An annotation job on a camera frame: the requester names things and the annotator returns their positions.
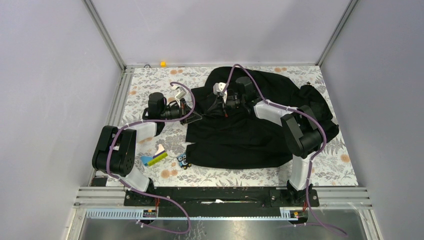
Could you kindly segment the black zip jacket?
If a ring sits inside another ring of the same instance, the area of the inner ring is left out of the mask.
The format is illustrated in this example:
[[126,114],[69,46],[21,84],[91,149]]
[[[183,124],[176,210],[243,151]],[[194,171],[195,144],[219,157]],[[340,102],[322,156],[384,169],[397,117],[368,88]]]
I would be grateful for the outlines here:
[[204,111],[214,103],[215,83],[229,82],[229,91],[235,91],[236,80],[248,75],[254,78],[266,99],[290,107],[309,106],[328,141],[339,134],[339,126],[333,122],[327,101],[313,86],[296,86],[281,74],[223,66],[211,71],[203,87],[192,89],[195,111],[202,115],[202,120],[192,122],[187,127],[185,152],[188,163],[200,167],[244,170],[277,168],[292,160],[293,155],[288,150],[279,125],[259,119],[243,107],[230,116],[204,115]]

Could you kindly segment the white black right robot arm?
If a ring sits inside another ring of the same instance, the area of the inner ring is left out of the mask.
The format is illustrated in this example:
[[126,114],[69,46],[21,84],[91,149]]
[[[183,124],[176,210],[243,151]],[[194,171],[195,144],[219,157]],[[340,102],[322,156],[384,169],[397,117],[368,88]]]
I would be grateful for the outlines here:
[[229,82],[213,85],[212,92],[216,96],[213,107],[222,111],[244,107],[258,119],[282,128],[287,148],[293,155],[293,173],[287,182],[286,199],[293,206],[301,205],[312,189],[310,167],[313,159],[327,143],[323,127],[309,106],[295,108],[267,100],[251,77],[240,77],[235,83],[236,91],[232,94],[228,90]]

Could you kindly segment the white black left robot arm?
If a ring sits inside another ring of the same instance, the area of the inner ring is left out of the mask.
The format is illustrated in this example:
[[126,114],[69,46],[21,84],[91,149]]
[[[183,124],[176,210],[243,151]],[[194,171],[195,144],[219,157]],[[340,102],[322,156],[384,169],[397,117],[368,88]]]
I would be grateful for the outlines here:
[[137,190],[135,197],[144,206],[154,202],[155,192],[149,188],[152,180],[135,167],[136,143],[158,136],[166,122],[188,124],[195,113],[188,106],[185,95],[185,91],[179,89],[174,99],[167,101],[162,93],[151,93],[140,121],[126,125],[123,130],[112,125],[106,125],[101,130],[92,167],[124,181],[129,189]]

